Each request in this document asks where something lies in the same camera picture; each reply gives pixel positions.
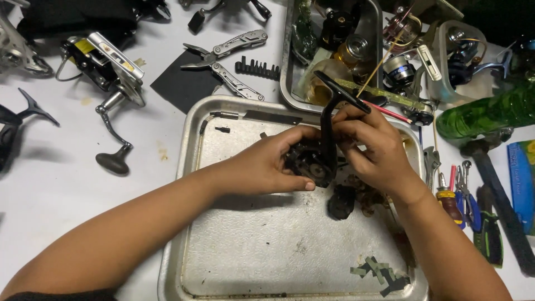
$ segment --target pliers jaw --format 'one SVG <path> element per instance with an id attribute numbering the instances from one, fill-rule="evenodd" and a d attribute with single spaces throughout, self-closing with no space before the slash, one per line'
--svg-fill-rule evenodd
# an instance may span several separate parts
<path id="1" fill-rule="evenodd" d="M 203 67 L 210 66 L 216 62 L 217 57 L 214 53 L 209 52 L 206 49 L 195 46 L 195 45 L 184 43 L 184 46 L 186 46 L 190 50 L 193 50 L 194 52 L 197 52 L 200 56 L 202 56 L 203 61 L 198 62 L 196 64 L 192 63 L 192 64 L 182 65 L 180 66 L 181 68 L 203 68 Z"/>

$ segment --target green plastic bottle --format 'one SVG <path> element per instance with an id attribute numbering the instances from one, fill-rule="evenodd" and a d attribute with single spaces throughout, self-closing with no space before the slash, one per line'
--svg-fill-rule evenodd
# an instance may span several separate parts
<path id="1" fill-rule="evenodd" d="M 535 124 L 535 83 L 446 110 L 436 123 L 439 135 L 446 139 L 475 137 L 503 127 Z"/>

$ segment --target forearm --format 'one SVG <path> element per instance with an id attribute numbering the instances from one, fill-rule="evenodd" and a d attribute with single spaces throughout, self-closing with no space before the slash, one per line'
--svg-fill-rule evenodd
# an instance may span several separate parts
<path id="1" fill-rule="evenodd" d="M 118 287 L 210 206 L 218 195 L 211 173 L 197 171 L 74 228 L 23 267 L 0 300 L 19 291 L 63 294 Z"/>
<path id="2" fill-rule="evenodd" d="M 420 181 L 418 200 L 397 195 L 394 205 L 416 258 L 438 300 L 511 300 L 494 268 Z"/>

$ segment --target black sleeve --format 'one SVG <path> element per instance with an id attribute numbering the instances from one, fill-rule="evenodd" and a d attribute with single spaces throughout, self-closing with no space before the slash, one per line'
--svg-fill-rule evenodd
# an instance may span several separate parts
<path id="1" fill-rule="evenodd" d="M 20 292 L 5 301 L 117 301 L 113 290 L 95 290 L 75 294 L 43 294 L 40 292 Z"/>

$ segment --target aluminum tray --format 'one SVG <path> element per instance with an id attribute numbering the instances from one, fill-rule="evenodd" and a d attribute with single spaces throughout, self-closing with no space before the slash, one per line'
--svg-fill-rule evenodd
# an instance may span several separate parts
<path id="1" fill-rule="evenodd" d="M 355 0 L 344 0 L 343 5 L 346 9 L 351 7 Z M 299 79 L 303 76 L 306 66 L 303 66 L 298 59 L 292 54 L 292 23 L 297 19 L 297 9 L 295 9 L 295 0 L 288 0 L 286 10 L 286 23 L 284 28 L 284 42 L 282 44 L 282 62 L 280 66 L 280 90 L 284 99 L 294 108 L 321 112 L 323 107 L 316 106 L 292 93 L 292 87 L 297 85 Z M 312 21 L 317 11 L 312 7 Z M 374 49 L 375 65 L 379 64 L 383 56 L 383 11 L 376 0 L 366 0 L 362 5 L 362 16 L 355 33 L 363 36 L 367 41 L 370 49 Z M 369 83 L 372 87 L 383 88 L 383 67 L 381 66 Z"/>
<path id="2" fill-rule="evenodd" d="M 240 119 L 212 118 L 200 136 L 202 122 L 213 111 L 235 112 Z M 258 141 L 261 132 L 273 135 L 291 127 L 243 119 L 250 111 L 299 117 L 301 124 L 319 123 L 319 114 L 289 111 L 282 104 L 224 95 L 204 98 L 186 118 L 177 178 L 197 166 L 235 155 Z M 422 177 L 423 152 L 416 136 L 408 127 L 392 124 L 405 136 L 411 166 Z M 222 133 L 215 126 L 228 126 L 231 132 Z M 343 168 L 336 181 L 343 182 L 349 173 L 350 168 Z M 326 212 L 332 186 L 314 192 L 217 200 L 166 245 L 158 279 L 159 300 L 381 300 L 379 292 L 387 284 L 379 285 L 371 273 L 363 279 L 349 273 L 350 267 L 363 264 L 372 255 L 411 280 L 404 290 L 384 299 L 427 300 L 428 284 L 422 270 L 408 266 L 414 259 L 405 261 L 392 238 L 391 232 L 399 231 L 392 218 L 397 216 L 395 210 L 391 213 L 375 205 L 376 213 L 365 217 L 357 206 L 347 220 L 335 221 Z"/>

